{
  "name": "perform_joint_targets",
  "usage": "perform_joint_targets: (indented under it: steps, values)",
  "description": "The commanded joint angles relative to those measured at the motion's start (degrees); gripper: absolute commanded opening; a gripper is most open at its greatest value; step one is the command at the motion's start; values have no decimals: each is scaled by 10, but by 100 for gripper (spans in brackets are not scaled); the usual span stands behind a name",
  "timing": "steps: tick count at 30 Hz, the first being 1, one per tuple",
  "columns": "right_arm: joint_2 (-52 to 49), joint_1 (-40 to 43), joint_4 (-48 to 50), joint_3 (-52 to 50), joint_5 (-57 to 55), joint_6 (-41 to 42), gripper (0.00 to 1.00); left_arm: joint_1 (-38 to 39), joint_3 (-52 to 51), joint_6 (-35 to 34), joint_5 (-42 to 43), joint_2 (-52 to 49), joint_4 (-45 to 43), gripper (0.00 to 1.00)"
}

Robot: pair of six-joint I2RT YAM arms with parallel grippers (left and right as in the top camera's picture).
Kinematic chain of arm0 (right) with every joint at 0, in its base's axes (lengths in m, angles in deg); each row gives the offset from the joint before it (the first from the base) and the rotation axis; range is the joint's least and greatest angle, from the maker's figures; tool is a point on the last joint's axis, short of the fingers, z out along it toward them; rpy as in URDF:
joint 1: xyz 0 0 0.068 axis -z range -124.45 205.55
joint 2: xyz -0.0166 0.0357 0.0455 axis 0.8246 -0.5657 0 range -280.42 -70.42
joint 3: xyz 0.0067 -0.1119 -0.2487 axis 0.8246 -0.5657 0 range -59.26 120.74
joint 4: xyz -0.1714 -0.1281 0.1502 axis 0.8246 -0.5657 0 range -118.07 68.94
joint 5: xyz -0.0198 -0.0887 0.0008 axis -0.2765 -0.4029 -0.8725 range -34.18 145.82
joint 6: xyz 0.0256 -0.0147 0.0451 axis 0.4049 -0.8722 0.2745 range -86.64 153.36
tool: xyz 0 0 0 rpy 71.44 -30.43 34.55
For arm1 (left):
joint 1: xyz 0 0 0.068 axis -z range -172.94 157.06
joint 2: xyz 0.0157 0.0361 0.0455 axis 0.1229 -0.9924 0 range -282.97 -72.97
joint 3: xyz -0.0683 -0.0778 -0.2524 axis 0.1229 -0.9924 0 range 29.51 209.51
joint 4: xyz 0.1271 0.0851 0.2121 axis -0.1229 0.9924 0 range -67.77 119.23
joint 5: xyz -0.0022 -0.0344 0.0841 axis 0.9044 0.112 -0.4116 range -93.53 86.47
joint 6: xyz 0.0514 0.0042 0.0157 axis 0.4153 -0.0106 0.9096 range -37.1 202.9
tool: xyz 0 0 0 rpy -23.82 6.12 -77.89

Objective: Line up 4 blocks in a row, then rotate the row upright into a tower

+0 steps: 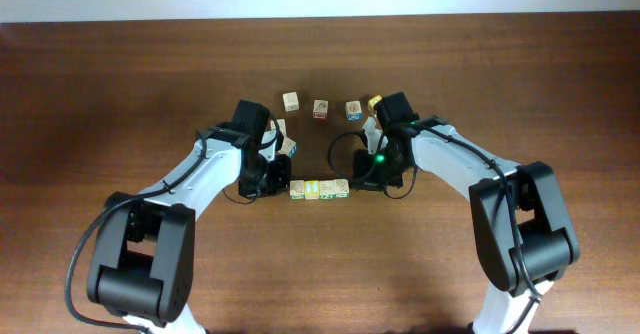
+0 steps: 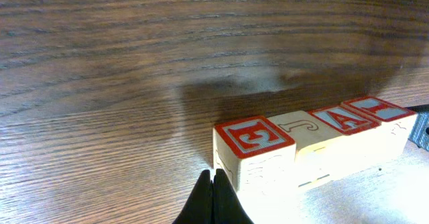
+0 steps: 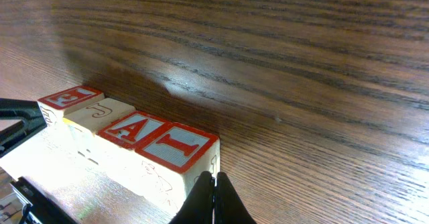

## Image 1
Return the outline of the wooden block yellow top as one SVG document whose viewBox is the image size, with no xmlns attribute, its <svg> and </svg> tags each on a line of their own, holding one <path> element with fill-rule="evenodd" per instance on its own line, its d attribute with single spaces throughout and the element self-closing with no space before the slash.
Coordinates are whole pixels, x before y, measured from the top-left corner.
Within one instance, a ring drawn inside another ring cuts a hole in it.
<svg viewBox="0 0 640 334">
<path fill-rule="evenodd" d="M 304 195 L 307 200 L 320 198 L 320 185 L 318 180 L 308 180 L 304 182 Z"/>
</svg>

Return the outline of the wooden block letter J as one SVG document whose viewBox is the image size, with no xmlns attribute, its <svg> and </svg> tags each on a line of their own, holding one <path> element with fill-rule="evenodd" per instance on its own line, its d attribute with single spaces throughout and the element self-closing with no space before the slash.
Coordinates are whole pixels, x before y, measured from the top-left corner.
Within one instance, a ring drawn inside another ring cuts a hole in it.
<svg viewBox="0 0 640 334">
<path fill-rule="evenodd" d="M 323 200 L 334 199 L 336 197 L 335 184 L 333 180 L 322 180 L 319 182 L 319 195 Z"/>
</svg>

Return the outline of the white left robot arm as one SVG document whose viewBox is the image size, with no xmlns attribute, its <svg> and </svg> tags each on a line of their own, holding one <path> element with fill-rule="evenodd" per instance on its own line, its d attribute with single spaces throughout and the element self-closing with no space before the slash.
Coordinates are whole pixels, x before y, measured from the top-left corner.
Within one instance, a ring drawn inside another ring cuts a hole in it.
<svg viewBox="0 0 640 334">
<path fill-rule="evenodd" d="M 261 104 L 241 100 L 232 119 L 197 135 L 189 155 L 163 179 L 131 195 L 113 193 L 89 227 L 96 243 L 87 297 L 140 333 L 202 333 L 187 301 L 194 269 L 195 224 L 236 183 L 253 202 L 287 190 L 283 136 Z"/>
</svg>

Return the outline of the wooden block red I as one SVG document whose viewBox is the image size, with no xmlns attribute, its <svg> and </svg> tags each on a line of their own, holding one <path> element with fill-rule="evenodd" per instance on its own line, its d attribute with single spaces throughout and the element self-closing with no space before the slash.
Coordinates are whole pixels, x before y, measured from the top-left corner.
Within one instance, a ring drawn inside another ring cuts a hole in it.
<svg viewBox="0 0 640 334">
<path fill-rule="evenodd" d="M 336 198 L 347 198 L 350 192 L 349 181 L 347 179 L 334 179 L 334 193 Z"/>
</svg>

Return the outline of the wooden block green R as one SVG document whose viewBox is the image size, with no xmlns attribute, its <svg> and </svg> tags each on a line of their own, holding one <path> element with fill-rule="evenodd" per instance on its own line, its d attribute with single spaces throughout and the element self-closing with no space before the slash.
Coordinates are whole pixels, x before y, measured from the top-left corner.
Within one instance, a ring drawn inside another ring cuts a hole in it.
<svg viewBox="0 0 640 334">
<path fill-rule="evenodd" d="M 291 180 L 289 185 L 289 196 L 292 200 L 300 200 L 305 198 L 305 181 Z"/>
</svg>

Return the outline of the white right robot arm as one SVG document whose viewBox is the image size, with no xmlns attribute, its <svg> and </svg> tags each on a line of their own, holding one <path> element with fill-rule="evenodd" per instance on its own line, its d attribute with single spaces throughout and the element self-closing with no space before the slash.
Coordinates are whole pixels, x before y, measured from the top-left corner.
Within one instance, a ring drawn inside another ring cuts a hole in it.
<svg viewBox="0 0 640 334">
<path fill-rule="evenodd" d="M 404 93 L 376 96 L 357 135 L 352 188 L 386 193 L 405 171 L 435 175 L 468 200 L 489 285 L 472 333 L 526 333 L 543 295 L 580 256 L 553 169 L 502 159 L 447 121 L 420 117 Z"/>
</svg>

